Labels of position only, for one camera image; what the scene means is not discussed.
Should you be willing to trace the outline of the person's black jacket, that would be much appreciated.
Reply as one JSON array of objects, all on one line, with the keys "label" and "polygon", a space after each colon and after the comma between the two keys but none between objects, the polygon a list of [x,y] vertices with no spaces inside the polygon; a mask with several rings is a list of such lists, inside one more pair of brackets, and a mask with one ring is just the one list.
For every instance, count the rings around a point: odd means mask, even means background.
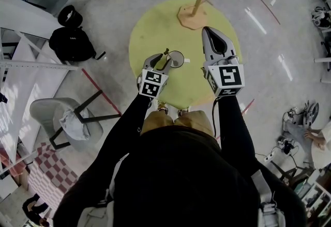
[{"label": "person's black jacket", "polygon": [[54,227],[78,227],[114,185],[114,227],[257,227],[262,206],[252,175],[261,171],[285,227],[306,227],[299,197],[254,154],[229,153],[210,135],[168,126],[140,136],[110,132],[95,161],[65,194]]}]

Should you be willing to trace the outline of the white metal rack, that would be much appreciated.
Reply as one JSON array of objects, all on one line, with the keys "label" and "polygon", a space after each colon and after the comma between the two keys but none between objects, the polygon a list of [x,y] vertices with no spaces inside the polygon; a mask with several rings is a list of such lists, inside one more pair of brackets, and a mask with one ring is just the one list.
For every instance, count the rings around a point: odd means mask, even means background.
[{"label": "white metal rack", "polygon": [[30,116],[31,103],[54,97],[67,73],[76,70],[57,59],[48,40],[0,28],[0,146],[10,166],[20,162],[20,140],[32,152],[39,127]]}]

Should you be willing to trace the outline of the person's left forearm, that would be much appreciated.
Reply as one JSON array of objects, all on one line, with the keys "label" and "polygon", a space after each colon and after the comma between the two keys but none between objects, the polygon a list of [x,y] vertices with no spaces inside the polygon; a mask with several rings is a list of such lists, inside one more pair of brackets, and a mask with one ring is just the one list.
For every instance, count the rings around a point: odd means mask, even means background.
[{"label": "person's left forearm", "polygon": [[145,115],[153,98],[138,94],[107,135],[100,154],[120,158],[128,153],[133,142],[140,136]]}]

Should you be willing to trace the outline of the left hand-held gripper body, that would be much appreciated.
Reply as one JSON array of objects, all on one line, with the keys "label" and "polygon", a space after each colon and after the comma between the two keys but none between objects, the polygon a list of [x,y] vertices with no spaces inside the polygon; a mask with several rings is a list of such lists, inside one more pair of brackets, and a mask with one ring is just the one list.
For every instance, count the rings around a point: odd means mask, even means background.
[{"label": "left hand-held gripper body", "polygon": [[169,75],[159,74],[154,69],[142,69],[137,78],[137,87],[140,95],[158,98],[168,81]]}]

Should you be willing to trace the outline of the spare grey gripper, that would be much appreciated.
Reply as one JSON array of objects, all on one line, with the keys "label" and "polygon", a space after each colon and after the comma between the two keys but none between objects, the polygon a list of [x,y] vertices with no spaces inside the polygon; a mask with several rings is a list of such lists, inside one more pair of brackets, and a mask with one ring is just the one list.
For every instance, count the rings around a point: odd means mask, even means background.
[{"label": "spare grey gripper", "polygon": [[305,128],[310,128],[311,125],[316,120],[319,113],[319,103],[314,103],[304,114],[303,117],[303,126]]}]

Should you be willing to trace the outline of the grey shell chair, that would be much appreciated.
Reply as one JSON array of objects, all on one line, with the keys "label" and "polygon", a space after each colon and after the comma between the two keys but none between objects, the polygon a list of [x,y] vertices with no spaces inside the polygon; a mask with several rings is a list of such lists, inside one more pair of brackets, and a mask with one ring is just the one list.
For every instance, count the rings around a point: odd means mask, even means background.
[{"label": "grey shell chair", "polygon": [[[101,139],[103,135],[101,121],[121,117],[120,114],[104,116],[94,116],[92,114],[88,106],[102,94],[103,91],[99,90],[82,104],[79,104],[72,98],[38,99],[32,102],[29,110],[30,115],[45,130],[55,150],[72,146],[77,151],[83,151],[88,147],[94,146]],[[82,125],[82,129],[89,132],[90,137],[87,140],[74,139],[63,127],[55,129],[55,115],[59,108],[73,113],[73,116],[78,120],[78,124]]]}]

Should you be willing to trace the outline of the black waste bin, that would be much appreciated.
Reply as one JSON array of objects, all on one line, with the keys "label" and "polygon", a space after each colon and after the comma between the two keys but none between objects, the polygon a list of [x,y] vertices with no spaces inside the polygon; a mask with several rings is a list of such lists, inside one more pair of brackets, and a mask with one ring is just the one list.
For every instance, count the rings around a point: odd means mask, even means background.
[{"label": "black waste bin", "polygon": [[73,5],[68,5],[60,11],[57,20],[64,27],[76,28],[82,24],[83,17]]}]

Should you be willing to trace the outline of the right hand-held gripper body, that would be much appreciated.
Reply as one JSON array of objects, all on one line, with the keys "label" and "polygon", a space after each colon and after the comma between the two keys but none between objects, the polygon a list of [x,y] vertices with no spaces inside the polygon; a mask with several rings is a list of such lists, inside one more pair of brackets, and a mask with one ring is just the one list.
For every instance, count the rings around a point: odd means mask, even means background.
[{"label": "right hand-held gripper body", "polygon": [[245,86],[244,66],[237,56],[205,61],[202,70],[216,97],[236,96]]}]

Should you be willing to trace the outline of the person's tan trousers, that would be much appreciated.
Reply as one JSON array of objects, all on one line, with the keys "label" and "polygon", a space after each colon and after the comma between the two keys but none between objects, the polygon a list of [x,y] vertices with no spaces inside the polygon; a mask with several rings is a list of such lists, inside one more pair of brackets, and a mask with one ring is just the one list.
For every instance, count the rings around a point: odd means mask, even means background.
[{"label": "person's tan trousers", "polygon": [[176,119],[153,111],[145,119],[140,135],[153,139],[215,139],[209,119],[200,110],[191,111]]}]

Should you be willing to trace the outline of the wooden mug tree stand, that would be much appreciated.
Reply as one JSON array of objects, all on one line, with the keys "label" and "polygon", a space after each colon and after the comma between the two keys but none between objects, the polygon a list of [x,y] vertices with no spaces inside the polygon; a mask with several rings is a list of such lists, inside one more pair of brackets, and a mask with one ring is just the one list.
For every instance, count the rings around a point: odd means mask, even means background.
[{"label": "wooden mug tree stand", "polygon": [[202,6],[204,3],[213,5],[211,0],[195,0],[195,3],[192,5],[182,5],[177,13],[177,18],[181,26],[193,31],[206,26],[207,13]]}]

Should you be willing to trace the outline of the black chair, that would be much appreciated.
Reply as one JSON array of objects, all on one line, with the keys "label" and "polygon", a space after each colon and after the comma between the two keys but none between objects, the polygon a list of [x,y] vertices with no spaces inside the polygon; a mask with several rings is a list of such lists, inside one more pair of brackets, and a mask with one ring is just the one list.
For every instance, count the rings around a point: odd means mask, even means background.
[{"label": "black chair", "polygon": [[295,166],[294,168],[284,171],[280,166],[271,161],[271,164],[279,171],[281,174],[280,180],[290,187],[294,187],[296,183],[302,183],[304,180],[308,179],[314,171],[314,168],[302,168]]}]

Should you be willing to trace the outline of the yellow-green tablecloth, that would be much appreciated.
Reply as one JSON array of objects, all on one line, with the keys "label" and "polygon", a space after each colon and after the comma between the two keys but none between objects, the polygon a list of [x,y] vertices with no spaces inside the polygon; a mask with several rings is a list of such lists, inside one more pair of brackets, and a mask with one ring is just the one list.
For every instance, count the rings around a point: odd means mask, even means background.
[{"label": "yellow-green tablecloth", "polygon": [[135,76],[145,60],[166,49],[180,51],[189,62],[171,69],[159,100],[178,109],[211,102],[215,97],[203,77],[201,67],[205,61],[200,29],[181,26],[177,13],[181,6],[194,5],[193,0],[168,0],[148,10],[136,23],[130,35],[129,61]]}]

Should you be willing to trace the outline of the grey cloth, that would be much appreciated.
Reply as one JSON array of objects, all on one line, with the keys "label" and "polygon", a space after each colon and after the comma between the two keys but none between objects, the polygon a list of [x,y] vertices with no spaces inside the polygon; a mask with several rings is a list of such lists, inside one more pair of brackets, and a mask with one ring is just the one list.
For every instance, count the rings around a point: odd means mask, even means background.
[{"label": "grey cloth", "polygon": [[59,120],[63,130],[76,141],[88,141],[91,137],[86,124],[80,122],[74,111],[66,109],[63,117]]}]

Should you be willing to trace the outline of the white headset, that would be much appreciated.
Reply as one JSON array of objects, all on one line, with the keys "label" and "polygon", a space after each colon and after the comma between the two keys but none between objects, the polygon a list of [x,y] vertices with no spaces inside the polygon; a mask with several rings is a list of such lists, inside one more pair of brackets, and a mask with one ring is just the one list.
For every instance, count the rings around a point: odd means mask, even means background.
[{"label": "white headset", "polygon": [[327,10],[325,7],[317,6],[311,12],[311,18],[317,28],[321,30],[331,28],[331,10]]}]

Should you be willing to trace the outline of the white cup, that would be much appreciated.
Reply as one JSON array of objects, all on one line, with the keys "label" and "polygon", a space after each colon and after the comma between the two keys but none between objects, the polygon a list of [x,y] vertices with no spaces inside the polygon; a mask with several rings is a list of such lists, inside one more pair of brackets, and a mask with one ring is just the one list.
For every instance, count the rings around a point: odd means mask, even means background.
[{"label": "white cup", "polygon": [[180,51],[171,51],[167,54],[167,60],[171,61],[172,68],[179,68],[184,63],[190,63],[189,58],[184,58],[184,55]]}]

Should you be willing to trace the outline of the person's right forearm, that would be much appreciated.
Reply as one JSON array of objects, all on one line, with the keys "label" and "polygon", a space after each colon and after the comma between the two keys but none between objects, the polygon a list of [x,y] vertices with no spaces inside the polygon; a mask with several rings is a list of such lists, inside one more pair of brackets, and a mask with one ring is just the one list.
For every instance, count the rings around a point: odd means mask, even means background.
[{"label": "person's right forearm", "polygon": [[235,96],[218,101],[221,152],[233,167],[248,170],[256,162],[252,138]]}]

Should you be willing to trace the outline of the person's left shoe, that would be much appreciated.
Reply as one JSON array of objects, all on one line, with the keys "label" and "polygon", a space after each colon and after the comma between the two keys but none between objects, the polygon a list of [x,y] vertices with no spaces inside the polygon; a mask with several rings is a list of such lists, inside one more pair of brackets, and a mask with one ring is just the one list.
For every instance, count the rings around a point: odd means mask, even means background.
[{"label": "person's left shoe", "polygon": [[163,101],[157,102],[157,111],[168,115],[168,105]]}]

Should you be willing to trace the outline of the black backpack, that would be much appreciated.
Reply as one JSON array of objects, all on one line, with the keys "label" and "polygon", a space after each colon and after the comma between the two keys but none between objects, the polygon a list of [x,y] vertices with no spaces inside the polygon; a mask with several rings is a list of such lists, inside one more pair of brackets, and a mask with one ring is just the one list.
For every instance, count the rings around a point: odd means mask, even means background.
[{"label": "black backpack", "polygon": [[49,47],[60,60],[83,62],[90,58],[99,60],[106,52],[97,53],[82,27],[61,27],[56,29],[49,40]]}]

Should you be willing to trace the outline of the pink checkered sofa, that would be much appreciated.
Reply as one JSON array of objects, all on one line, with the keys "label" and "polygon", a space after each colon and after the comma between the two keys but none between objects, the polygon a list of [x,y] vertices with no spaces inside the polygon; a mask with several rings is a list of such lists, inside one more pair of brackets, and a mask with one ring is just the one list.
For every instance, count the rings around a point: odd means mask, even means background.
[{"label": "pink checkered sofa", "polygon": [[77,182],[78,176],[52,148],[41,143],[30,168],[29,188],[53,210],[57,210],[62,198]]}]

